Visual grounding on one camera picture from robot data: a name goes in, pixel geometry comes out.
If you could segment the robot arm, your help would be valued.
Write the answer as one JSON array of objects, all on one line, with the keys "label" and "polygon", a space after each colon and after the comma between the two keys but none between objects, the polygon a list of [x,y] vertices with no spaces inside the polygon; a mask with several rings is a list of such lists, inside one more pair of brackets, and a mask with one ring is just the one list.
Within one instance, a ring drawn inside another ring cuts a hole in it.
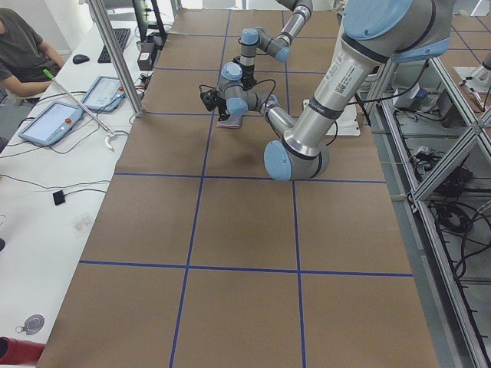
[{"label": "robot arm", "polygon": [[292,16],[278,35],[272,37],[262,27],[242,30],[239,39],[241,53],[233,59],[233,63],[242,71],[241,82],[246,90],[258,83],[254,77],[257,50],[285,63],[290,55],[293,40],[311,18],[314,10],[311,0],[279,0],[277,3],[292,11]]},{"label": "robot arm", "polygon": [[263,115],[278,135],[264,151],[268,174],[278,181],[310,179],[328,167],[322,140],[370,72],[388,61],[422,61],[444,54],[450,44],[453,1],[349,1],[341,19],[340,48],[300,117],[294,119],[276,97],[255,92],[257,50],[285,62],[294,37],[313,13],[310,1],[283,1],[293,13],[272,38],[263,28],[246,28],[237,62],[222,67],[217,87],[200,94],[221,121],[249,111]]}]

